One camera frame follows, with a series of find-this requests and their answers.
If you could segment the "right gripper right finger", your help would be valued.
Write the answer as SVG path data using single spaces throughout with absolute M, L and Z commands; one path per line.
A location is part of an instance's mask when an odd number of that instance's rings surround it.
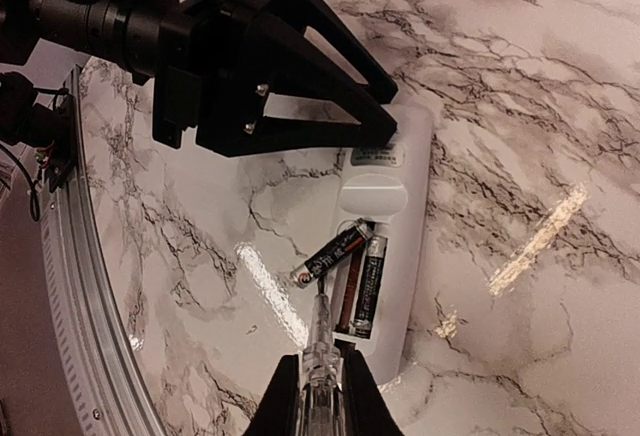
M 358 350 L 349 351 L 344 358 L 342 388 L 347 435 L 403 436 Z

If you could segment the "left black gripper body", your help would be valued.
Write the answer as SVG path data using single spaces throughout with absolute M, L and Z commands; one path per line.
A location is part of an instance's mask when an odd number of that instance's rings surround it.
M 152 81 L 152 135 L 166 146 L 179 148 L 192 127 L 207 149 L 276 149 L 279 120 L 240 108 L 246 70 L 236 56 L 270 42 L 274 22 L 247 26 L 246 1 L 1 0 L 3 51 L 18 64 L 46 39 Z

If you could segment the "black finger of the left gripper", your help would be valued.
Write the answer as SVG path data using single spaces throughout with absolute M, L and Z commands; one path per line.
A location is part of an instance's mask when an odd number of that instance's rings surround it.
M 329 94 L 338 97 L 334 104 L 355 119 L 346 123 L 267 116 L 267 90 L 259 91 L 256 84 L 226 85 L 199 117 L 195 142 L 226 157 L 312 148 L 381 147 L 397 130 L 398 123 L 383 108 L 397 92 L 397 84 L 389 78 L 379 87 L 334 84 L 329 88 Z

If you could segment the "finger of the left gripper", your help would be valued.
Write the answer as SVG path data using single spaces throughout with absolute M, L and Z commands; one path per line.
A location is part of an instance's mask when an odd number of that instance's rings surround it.
M 199 76 L 217 103 L 269 94 L 385 105 L 398 87 L 325 0 L 205 0 Z

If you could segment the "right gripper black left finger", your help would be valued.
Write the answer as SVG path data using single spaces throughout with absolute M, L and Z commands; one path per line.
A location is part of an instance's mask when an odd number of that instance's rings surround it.
M 292 436 L 296 434 L 300 401 L 298 355 L 283 356 L 266 388 L 246 436 Z

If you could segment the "clear handled screwdriver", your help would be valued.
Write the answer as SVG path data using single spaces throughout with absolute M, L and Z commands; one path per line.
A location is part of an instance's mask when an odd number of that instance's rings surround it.
M 325 278 L 317 281 L 309 338 L 302 352 L 298 435 L 344 435 L 344 401 L 339 383 L 340 350 L 334 344 Z

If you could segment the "black AAA battery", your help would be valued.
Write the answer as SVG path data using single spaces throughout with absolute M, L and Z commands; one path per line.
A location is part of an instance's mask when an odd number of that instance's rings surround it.
M 386 248 L 387 239 L 383 236 L 374 236 L 369 241 L 365 251 L 356 308 L 352 320 L 353 335 L 362 339 L 369 339 L 372 334 Z
M 291 282 L 299 288 L 305 288 L 321 279 L 332 268 L 362 247 L 374 235 L 375 223 L 357 219 L 345 226 L 321 249 L 294 269 L 290 274 Z

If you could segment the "white remote control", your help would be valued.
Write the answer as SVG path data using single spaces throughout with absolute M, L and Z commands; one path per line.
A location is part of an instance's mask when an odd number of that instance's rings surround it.
M 390 105 L 398 130 L 384 148 L 346 153 L 331 232 L 357 219 L 375 223 L 374 236 L 387 239 L 384 270 L 369 339 L 353 335 L 365 251 L 347 257 L 328 276 L 334 336 L 365 357 L 377 384 L 399 373 L 416 287 L 429 179 L 434 114 L 427 108 Z

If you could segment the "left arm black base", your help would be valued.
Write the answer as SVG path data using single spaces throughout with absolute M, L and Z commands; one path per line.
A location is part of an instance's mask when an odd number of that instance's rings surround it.
M 44 152 L 50 192 L 63 186 L 77 163 L 77 108 L 68 86 L 38 88 L 17 72 L 1 75 L 1 141 Z

